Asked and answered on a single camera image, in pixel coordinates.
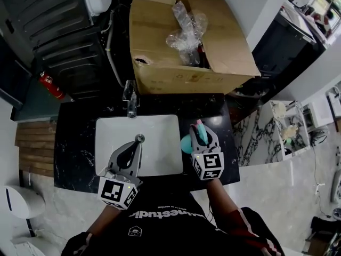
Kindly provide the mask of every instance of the tile floor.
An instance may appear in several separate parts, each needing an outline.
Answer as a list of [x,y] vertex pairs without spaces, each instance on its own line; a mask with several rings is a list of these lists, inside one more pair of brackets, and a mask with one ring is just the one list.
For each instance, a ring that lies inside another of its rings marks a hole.
[[[336,147],[341,135],[329,126],[327,140],[315,147],[316,180],[325,183],[319,188],[321,208],[330,214],[336,207],[330,203],[332,179],[336,171]],[[315,154],[313,149],[290,161],[240,168],[241,181],[226,186],[238,206],[257,211],[283,247],[300,252],[310,234],[314,215],[324,217],[316,203]],[[46,201],[44,214],[31,220],[37,234],[44,236],[62,251],[67,240],[85,231],[104,208],[96,195],[55,188],[52,178],[32,175],[31,183]],[[193,193],[208,213],[206,191]]]

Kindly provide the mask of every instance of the red fire extinguisher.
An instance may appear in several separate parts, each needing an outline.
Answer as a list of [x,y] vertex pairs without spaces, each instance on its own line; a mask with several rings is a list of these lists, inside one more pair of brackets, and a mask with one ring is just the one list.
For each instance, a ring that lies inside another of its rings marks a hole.
[[44,71],[41,72],[39,81],[54,95],[57,99],[61,100],[65,97],[65,93],[61,89],[53,84],[53,78],[46,74]]

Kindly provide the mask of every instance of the cardboard box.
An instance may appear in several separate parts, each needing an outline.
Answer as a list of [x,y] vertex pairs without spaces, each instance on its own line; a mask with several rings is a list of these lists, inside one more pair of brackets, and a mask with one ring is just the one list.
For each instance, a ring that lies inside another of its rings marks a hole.
[[[172,6],[208,19],[202,43],[211,69],[183,66],[167,36],[180,29]],[[246,39],[224,0],[133,0],[129,17],[130,49],[141,94],[224,93],[260,76]]]

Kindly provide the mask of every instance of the white wall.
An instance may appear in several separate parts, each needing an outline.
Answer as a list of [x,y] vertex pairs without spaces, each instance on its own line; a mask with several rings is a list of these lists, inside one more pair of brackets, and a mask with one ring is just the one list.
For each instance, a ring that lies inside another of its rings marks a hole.
[[341,81],[340,54],[341,37],[273,99],[298,100],[304,106],[325,94]]
[[18,148],[14,146],[17,124],[10,120],[12,106],[0,98],[0,250],[5,256],[15,256],[12,238],[26,235],[26,220],[14,217],[8,210],[5,189],[19,184]]
[[226,0],[253,50],[284,0]]

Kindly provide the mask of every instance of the black t-shirt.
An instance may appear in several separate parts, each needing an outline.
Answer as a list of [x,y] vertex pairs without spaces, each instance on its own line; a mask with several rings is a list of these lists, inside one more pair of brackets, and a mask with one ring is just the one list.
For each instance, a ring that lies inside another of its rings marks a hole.
[[144,251],[284,255],[260,216],[248,208],[230,213],[219,224],[221,229],[206,219],[190,194],[150,196],[140,192],[100,237],[77,235],[69,240],[62,256]]

